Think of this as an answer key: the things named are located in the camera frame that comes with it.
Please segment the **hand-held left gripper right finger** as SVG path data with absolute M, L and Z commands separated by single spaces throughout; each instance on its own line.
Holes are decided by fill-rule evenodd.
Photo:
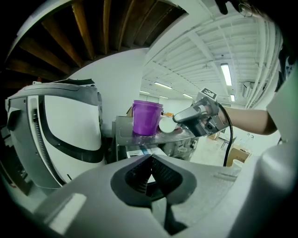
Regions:
M 182 238 L 295 238 L 298 235 L 298 144 L 252 157 L 241 169 L 170 158 L 194 174 L 189 199 L 172 206 Z

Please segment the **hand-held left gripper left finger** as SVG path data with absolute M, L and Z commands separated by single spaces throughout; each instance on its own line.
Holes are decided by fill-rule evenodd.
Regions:
M 151 156 L 91 169 L 37 208 L 35 217 L 62 238 L 165 238 L 146 195 Z

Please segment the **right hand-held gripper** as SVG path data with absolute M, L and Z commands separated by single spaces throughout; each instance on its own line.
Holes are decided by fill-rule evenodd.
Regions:
M 209 136 L 229 126 L 219 117 L 222 111 L 217 94 L 205 87 L 189 108 L 174 115 L 173 121 L 187 127 L 195 137 Z

